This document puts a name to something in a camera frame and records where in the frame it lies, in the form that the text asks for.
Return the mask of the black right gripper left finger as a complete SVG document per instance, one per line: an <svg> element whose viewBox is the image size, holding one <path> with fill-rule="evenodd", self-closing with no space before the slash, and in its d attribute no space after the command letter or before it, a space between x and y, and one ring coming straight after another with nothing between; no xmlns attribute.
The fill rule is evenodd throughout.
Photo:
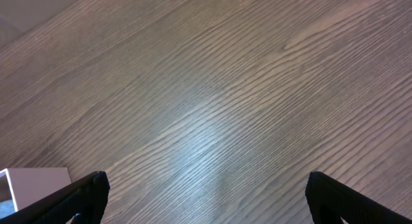
<svg viewBox="0 0 412 224"><path fill-rule="evenodd" d="M91 174L1 219L1 224L100 224L108 204L104 171Z"/></svg>

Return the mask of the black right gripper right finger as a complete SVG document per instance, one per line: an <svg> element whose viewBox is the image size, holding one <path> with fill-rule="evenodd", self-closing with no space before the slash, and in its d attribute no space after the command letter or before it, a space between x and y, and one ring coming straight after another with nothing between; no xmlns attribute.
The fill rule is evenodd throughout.
<svg viewBox="0 0 412 224"><path fill-rule="evenodd" d="M314 171L309 174L306 200L314 223L405 223L411 220L328 175Z"/></svg>

